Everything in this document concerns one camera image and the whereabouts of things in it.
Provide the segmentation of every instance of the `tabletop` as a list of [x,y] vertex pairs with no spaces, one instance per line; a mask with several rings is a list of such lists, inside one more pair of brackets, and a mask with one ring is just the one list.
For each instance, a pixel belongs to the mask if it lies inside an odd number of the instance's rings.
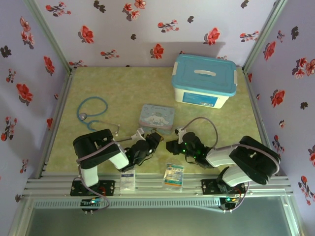
[[[63,115],[57,130],[57,135],[50,154],[48,172],[77,172],[72,142],[75,138],[91,133],[87,126],[82,124],[77,116],[80,103],[91,96],[103,98],[108,103],[108,110],[96,117],[87,118],[108,123],[120,124],[120,131],[116,140],[128,138],[135,134],[140,127],[139,118],[144,104],[173,107],[175,119],[173,130],[185,126],[195,117],[209,118],[217,127],[219,142],[217,147],[238,143],[247,135],[260,142],[260,136],[245,78],[241,68],[238,68],[238,86],[234,97],[229,98],[221,109],[196,106],[175,101],[172,87],[172,70],[169,67],[79,67],[74,74],[69,94],[67,96]],[[105,109],[100,100],[89,100],[80,113],[97,114]],[[93,128],[102,130],[109,128],[113,133],[116,127],[104,123],[95,123]],[[206,120],[193,122],[187,131],[195,132],[201,142],[211,147],[216,139],[215,131]],[[137,173],[165,172],[166,164],[180,164],[185,167],[184,172],[190,174],[217,175],[224,167],[203,169],[197,165],[189,164],[183,155],[173,155],[166,150],[166,142],[177,138],[163,135],[161,142],[153,157],[141,166],[136,166]],[[134,142],[122,143],[124,148],[130,147]],[[103,174],[119,173],[110,161],[98,166],[98,172]]]

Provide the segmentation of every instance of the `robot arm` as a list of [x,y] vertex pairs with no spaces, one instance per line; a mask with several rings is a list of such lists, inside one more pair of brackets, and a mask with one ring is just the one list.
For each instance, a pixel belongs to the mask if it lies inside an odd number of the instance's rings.
[[249,136],[244,136],[238,144],[215,148],[204,146],[193,132],[179,129],[177,133],[178,140],[166,143],[169,152],[193,157],[195,164],[203,168],[229,165],[216,180],[222,193],[229,193],[234,186],[249,181],[267,184],[279,171],[279,155]]
[[141,165],[147,156],[155,152],[162,139],[158,133],[147,135],[146,138],[143,136],[143,129],[138,129],[131,137],[136,143],[125,149],[113,140],[109,129],[76,138],[73,146],[78,156],[79,172],[86,186],[98,183],[97,166],[104,161],[109,160],[121,172],[133,169],[136,164]]

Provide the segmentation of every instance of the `medicine packet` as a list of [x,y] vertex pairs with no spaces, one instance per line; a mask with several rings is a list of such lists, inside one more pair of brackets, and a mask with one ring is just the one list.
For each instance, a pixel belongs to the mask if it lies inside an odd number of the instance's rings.
[[183,189],[184,167],[167,164],[163,177],[163,189],[181,191]]
[[120,175],[120,191],[134,191],[135,190],[135,170],[130,170],[121,173]]

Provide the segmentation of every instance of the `white container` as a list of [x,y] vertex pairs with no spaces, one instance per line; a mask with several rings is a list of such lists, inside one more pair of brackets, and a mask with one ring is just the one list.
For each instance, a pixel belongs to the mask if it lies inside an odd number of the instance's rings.
[[172,85],[177,102],[221,108],[236,94],[232,61],[181,54],[174,64]]

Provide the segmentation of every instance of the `glass panel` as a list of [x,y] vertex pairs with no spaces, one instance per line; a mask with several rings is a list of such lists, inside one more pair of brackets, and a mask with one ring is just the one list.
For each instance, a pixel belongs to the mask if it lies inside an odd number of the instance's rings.
[[289,236],[279,197],[248,198],[235,212],[196,208],[34,209],[29,236]]

